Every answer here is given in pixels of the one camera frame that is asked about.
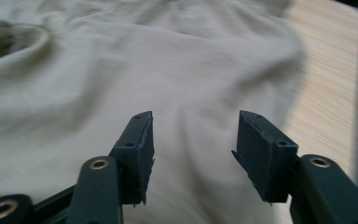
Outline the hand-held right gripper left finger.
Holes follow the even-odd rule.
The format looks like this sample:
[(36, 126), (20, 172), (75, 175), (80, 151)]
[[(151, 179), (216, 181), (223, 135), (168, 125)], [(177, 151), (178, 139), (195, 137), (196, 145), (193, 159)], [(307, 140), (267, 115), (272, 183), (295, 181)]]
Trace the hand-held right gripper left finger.
[(146, 111), (130, 119), (109, 153), (117, 161), (122, 204), (146, 203), (154, 154), (153, 115)]

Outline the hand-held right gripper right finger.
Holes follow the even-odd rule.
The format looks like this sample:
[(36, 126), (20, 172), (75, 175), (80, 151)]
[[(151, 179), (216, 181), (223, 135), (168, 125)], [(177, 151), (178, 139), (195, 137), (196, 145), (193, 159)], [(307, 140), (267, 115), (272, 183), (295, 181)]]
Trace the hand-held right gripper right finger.
[(298, 144), (265, 117), (241, 111), (233, 156), (267, 203), (285, 203), (289, 195), (288, 169)]

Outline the beige shorts with black drawstring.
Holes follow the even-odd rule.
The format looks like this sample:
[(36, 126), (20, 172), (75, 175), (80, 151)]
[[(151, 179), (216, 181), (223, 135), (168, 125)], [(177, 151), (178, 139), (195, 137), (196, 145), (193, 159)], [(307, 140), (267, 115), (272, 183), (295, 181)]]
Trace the beige shorts with black drawstring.
[(76, 182), (154, 116), (126, 224), (276, 224), (233, 157), (239, 114), (282, 125), (302, 74), (290, 0), (0, 0), (0, 197)]

